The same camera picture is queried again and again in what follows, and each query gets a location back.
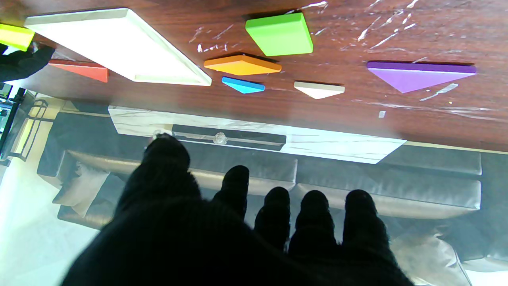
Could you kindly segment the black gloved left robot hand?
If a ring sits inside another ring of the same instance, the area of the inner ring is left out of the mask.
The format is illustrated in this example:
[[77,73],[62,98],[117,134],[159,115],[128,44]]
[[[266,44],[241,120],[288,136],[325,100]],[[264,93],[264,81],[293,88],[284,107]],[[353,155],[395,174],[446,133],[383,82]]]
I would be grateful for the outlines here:
[[268,192],[254,228],[244,217],[249,170],[232,167],[203,199],[187,149],[167,133],[147,146],[112,220],[77,257],[63,286],[412,286],[366,191],[345,199],[335,239],[325,194],[304,195],[290,236],[290,196]]

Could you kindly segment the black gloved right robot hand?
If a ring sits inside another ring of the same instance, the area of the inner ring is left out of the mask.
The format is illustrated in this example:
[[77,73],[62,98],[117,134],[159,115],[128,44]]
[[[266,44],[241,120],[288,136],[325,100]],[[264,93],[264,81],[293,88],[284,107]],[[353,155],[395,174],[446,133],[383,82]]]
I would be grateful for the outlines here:
[[8,46],[0,44],[0,81],[2,83],[26,79],[42,70],[52,59],[55,48],[32,42],[29,50],[4,54]]

